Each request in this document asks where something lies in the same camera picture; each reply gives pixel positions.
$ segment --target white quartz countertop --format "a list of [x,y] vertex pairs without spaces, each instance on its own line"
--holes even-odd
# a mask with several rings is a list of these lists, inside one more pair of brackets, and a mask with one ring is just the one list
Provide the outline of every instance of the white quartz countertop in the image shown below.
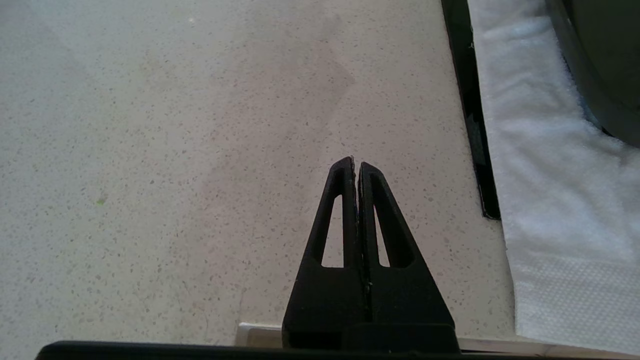
[[0,358],[280,324],[349,155],[458,336],[515,339],[439,1],[7,0],[0,69]]

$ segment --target countertop surface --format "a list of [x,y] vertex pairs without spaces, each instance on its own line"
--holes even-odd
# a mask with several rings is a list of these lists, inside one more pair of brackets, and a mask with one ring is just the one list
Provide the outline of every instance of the countertop surface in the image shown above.
[[278,325],[348,155],[458,336],[516,338],[439,1],[8,0],[0,49],[1,358]]

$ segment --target white cloth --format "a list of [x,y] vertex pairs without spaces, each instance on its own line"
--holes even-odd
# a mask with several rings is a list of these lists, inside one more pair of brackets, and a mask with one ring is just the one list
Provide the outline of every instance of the white cloth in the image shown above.
[[516,333],[640,354],[640,150],[585,120],[543,1],[469,1]]

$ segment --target speckled countertop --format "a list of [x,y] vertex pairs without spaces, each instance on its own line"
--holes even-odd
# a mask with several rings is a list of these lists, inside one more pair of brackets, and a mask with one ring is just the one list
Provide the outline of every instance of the speckled countertop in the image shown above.
[[329,166],[386,175],[461,337],[510,340],[439,1],[0,5],[0,357],[278,324]]

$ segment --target white towel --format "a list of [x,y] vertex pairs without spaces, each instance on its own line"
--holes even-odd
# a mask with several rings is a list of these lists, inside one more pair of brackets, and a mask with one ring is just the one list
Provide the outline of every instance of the white towel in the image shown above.
[[469,1],[516,333],[640,355],[640,150],[585,120],[543,1]]

